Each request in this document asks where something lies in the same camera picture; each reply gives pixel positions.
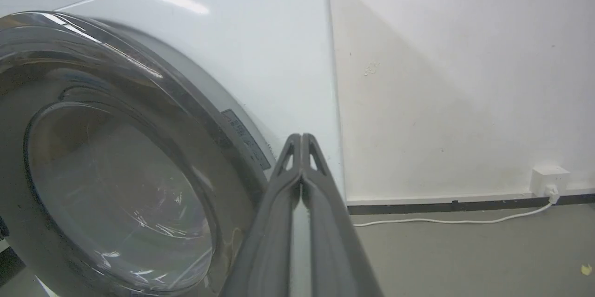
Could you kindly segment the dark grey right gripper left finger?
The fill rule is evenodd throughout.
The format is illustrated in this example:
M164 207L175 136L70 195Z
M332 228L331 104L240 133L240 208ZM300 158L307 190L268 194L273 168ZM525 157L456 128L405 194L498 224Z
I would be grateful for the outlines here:
M285 141L220 297L290 297L293 213L300 199L300 139Z

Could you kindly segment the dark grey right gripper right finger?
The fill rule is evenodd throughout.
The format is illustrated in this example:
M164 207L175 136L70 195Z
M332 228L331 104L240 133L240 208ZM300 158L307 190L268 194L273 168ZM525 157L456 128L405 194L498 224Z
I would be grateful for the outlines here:
M301 137L302 198L310 212L312 297L384 297L321 147Z

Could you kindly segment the grey round washing machine door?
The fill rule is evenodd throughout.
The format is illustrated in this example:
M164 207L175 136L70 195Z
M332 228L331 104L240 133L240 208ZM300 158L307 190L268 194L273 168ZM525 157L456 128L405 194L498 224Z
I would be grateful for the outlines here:
M220 297L275 163L163 41L72 13L0 18L0 236L58 297Z

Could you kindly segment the white washing machine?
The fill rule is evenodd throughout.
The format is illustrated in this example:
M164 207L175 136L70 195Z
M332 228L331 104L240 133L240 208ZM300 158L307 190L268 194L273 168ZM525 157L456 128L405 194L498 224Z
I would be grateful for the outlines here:
M344 196L330 0L0 0L0 18L25 11L113 21L170 45L242 105L276 163L292 133L317 136ZM58 297L23 265L0 297Z

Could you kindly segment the black skirting strip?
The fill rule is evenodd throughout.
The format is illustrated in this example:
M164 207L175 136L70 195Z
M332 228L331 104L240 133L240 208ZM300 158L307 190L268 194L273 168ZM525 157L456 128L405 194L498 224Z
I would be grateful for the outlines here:
M453 200L439 204L410 205L349 205L350 215L427 214L434 212L492 211L522 208L538 208L549 203L548 198L489 200L460 202Z

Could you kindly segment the white wall power socket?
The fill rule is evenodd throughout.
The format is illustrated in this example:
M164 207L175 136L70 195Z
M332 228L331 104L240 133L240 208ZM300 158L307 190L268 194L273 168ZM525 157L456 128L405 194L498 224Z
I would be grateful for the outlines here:
M529 183L529 191L538 198L549 197L552 189L559 195L567 191L571 173L561 166L534 166Z

